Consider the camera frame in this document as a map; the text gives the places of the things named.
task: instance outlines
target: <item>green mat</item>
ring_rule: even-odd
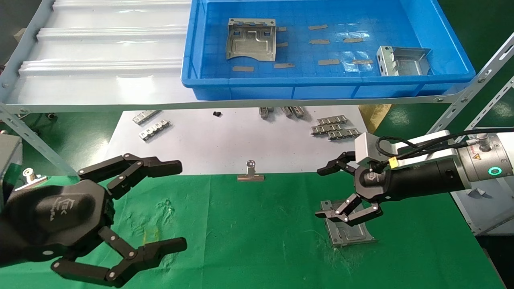
[[[134,247],[174,237],[189,247],[124,288],[503,288],[449,194],[384,203],[384,216],[368,222],[378,242],[332,248],[314,212],[352,192],[343,173],[147,178],[116,202],[113,230]],[[104,244],[79,259],[119,260]],[[50,263],[2,268],[0,287],[102,288],[64,280]]]

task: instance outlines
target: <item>small metal tab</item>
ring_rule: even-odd
[[[260,107],[259,108],[259,114],[261,115],[261,118],[265,119],[269,116],[269,110],[267,107]]]
[[[281,106],[280,109],[282,109],[282,111],[284,112],[284,114],[287,117],[291,117],[292,116],[292,110],[288,106]]]
[[[301,106],[290,106],[290,108],[297,118],[302,118],[305,115]]]
[[[327,125],[327,124],[333,124],[333,123],[347,123],[348,119],[344,115],[339,115],[339,116],[320,118],[317,121],[318,121],[319,125]]]
[[[155,110],[155,111],[144,111],[140,114],[136,115],[132,121],[135,122],[138,125],[141,125],[147,121],[149,121],[152,117],[154,117],[156,114],[161,112],[161,110]]]
[[[246,162],[246,175],[238,175],[238,182],[262,182],[264,181],[264,175],[255,174],[255,161],[249,160]]]
[[[146,130],[140,132],[139,137],[142,140],[147,141],[147,140],[151,139],[152,137],[154,137],[156,134],[158,134],[163,129],[169,127],[170,124],[171,123],[168,120],[163,119],[160,122],[154,124],[153,126],[147,128]]]

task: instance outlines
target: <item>metal bracket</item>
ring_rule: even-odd
[[[382,76],[428,75],[430,48],[380,46],[378,66]]]
[[[484,107],[482,111],[469,123],[469,125],[464,129],[465,131],[469,131],[475,128],[475,126],[479,123],[479,121],[491,110],[491,108],[498,102],[502,97],[509,91],[509,89],[514,88],[514,76],[507,81],[507,83],[500,89],[498,94],[496,94],[491,101]],[[459,143],[464,139],[465,136],[460,136],[455,139],[455,143]]]
[[[227,59],[246,56],[259,61],[275,61],[276,44],[275,19],[229,19]]]
[[[482,70],[471,80],[469,86],[455,94],[458,95],[458,98],[446,109],[427,134],[445,129],[513,55],[514,33],[510,35]]]
[[[246,162],[246,175],[238,175],[238,182],[262,182],[264,181],[264,175],[255,174],[255,161],[249,160]]]
[[[331,210],[332,208],[339,207],[344,200],[338,201],[322,201],[322,210]],[[363,210],[361,205],[357,206],[353,212]],[[375,238],[368,232],[366,224],[362,223],[353,227],[344,222],[334,223],[329,219],[325,219],[325,226],[333,247],[348,246],[353,244],[371,243],[375,242]]]

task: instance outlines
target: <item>metal sheet part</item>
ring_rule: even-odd
[[[428,75],[430,48],[380,46],[378,66],[382,76]]]
[[[327,59],[327,60],[319,60],[318,65],[336,65],[339,64],[339,59]]]
[[[328,125],[317,125],[315,127],[310,127],[312,135],[320,135],[326,134],[328,132],[333,131],[342,131],[344,128],[340,124],[328,124]]]
[[[321,209],[330,210],[332,208],[337,208],[343,202],[344,200],[333,202],[322,201]],[[364,209],[364,207],[361,204],[357,206],[354,212],[358,212],[362,209]],[[370,232],[368,232],[366,223],[351,227],[344,222],[334,223],[329,219],[325,219],[325,227],[333,247],[376,242],[375,238],[370,234]]]
[[[333,124],[333,123],[347,123],[348,119],[344,115],[331,116],[317,119],[319,125]]]
[[[233,66],[232,71],[253,72],[253,66]]]
[[[135,122],[138,125],[141,125],[147,121],[149,121],[152,117],[154,117],[156,114],[161,112],[161,110],[154,110],[154,111],[144,111],[140,114],[136,115],[132,121]]]
[[[273,68],[291,68],[291,67],[294,67],[295,65],[292,64],[292,63],[277,63],[277,64],[274,64],[273,65]]]
[[[230,18],[226,57],[251,57],[275,61],[277,27],[275,19]]]
[[[373,60],[352,60],[352,64],[373,64]]]
[[[142,140],[147,141],[147,140],[151,139],[152,137],[154,137],[155,135],[157,135],[163,129],[169,127],[170,124],[171,123],[168,120],[163,119],[160,122],[154,124],[153,126],[147,128],[146,130],[139,133],[139,137]]]
[[[328,132],[328,140],[358,137],[360,132],[357,129],[347,129],[344,131]]]
[[[309,43],[311,43],[311,44],[330,44],[330,40],[329,39],[312,39],[311,41],[309,41]]]
[[[362,37],[359,37],[359,38],[345,38],[343,40],[344,43],[357,43],[357,42],[363,42],[364,41],[364,38]]]
[[[328,27],[328,25],[326,25],[326,24],[323,24],[323,25],[313,25],[313,26],[309,26],[309,30],[319,30],[319,29],[325,29],[327,27]]]

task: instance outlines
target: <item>metal clip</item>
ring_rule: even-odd
[[[246,175],[238,175],[238,182],[262,182],[264,181],[264,175],[255,174],[255,161],[249,160],[246,162]]]

